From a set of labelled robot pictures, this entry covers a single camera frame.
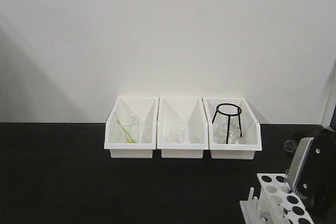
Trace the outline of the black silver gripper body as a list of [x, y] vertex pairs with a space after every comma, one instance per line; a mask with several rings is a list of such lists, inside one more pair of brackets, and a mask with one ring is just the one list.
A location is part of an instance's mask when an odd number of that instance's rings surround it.
[[335, 129], [323, 127], [314, 136], [295, 131], [292, 138], [287, 182], [308, 211], [327, 211], [335, 202]]

